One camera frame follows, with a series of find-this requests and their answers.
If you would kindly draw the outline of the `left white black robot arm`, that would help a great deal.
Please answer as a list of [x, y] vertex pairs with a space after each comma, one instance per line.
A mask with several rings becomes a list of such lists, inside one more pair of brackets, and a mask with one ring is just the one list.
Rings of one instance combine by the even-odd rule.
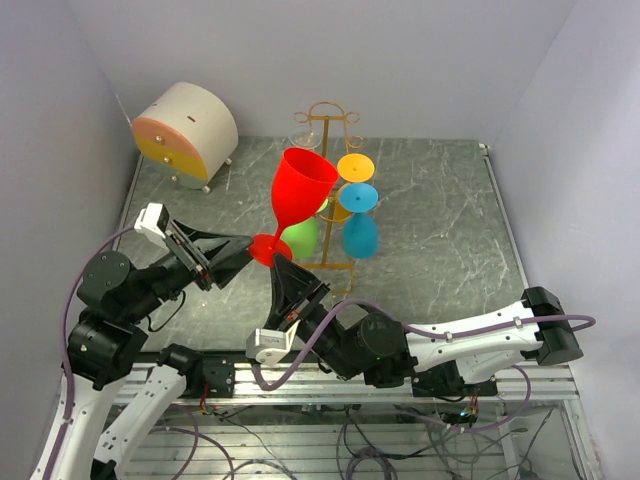
[[105, 423], [148, 335], [140, 328], [163, 303], [200, 290], [224, 288], [251, 260], [252, 240], [187, 227], [144, 208], [133, 231], [168, 249], [144, 269], [119, 251], [99, 249], [73, 294], [85, 304], [63, 338], [61, 398], [34, 469], [35, 479], [119, 479], [154, 423], [178, 397], [203, 387], [203, 360], [180, 345], [161, 351], [142, 391]]

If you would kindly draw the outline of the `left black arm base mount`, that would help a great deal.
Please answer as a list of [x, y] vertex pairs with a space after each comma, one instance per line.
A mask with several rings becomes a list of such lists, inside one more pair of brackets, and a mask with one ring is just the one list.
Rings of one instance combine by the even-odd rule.
[[206, 398], [232, 398], [235, 390], [234, 364], [221, 357], [205, 357], [196, 377], [193, 394]]

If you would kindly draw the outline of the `orange plastic wine glass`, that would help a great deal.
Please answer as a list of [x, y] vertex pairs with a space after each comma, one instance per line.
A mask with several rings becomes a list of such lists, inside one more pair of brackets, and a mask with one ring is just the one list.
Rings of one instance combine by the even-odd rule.
[[375, 166], [373, 161], [364, 154], [351, 153], [344, 155], [337, 163], [337, 171], [343, 180], [343, 183], [333, 194], [333, 215], [335, 222], [342, 223], [349, 218], [351, 213], [347, 211], [339, 202], [341, 191], [352, 183], [364, 183], [369, 181], [374, 173]]

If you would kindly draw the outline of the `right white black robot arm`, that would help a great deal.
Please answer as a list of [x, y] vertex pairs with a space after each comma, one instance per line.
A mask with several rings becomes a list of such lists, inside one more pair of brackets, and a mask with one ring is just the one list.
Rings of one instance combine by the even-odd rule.
[[409, 325], [365, 300], [327, 310], [327, 284], [281, 254], [270, 276], [266, 328], [293, 334], [304, 343], [302, 355], [314, 354], [341, 380], [362, 376], [369, 386], [396, 388], [411, 379], [421, 396], [492, 396], [490, 379], [499, 370], [524, 360], [553, 366], [580, 359], [576, 332], [595, 322], [567, 315], [557, 296], [537, 286], [488, 314]]

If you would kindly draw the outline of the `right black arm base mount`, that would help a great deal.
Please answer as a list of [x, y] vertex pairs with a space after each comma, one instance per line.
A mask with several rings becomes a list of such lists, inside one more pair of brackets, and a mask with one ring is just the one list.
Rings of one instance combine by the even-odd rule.
[[498, 394], [498, 388], [491, 380], [467, 383], [455, 364], [443, 364], [417, 373], [412, 378], [412, 394], [416, 398], [432, 397], [459, 401], [473, 395], [493, 397]]

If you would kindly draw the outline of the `red plastic wine glass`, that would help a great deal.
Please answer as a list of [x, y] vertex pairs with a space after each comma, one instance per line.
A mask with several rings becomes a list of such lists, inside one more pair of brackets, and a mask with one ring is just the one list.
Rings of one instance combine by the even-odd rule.
[[283, 232], [312, 217], [339, 179], [336, 167], [314, 151], [290, 147], [284, 150], [271, 187], [271, 206], [277, 221], [275, 234], [257, 234], [249, 253], [271, 267], [276, 254], [292, 258], [281, 240]]

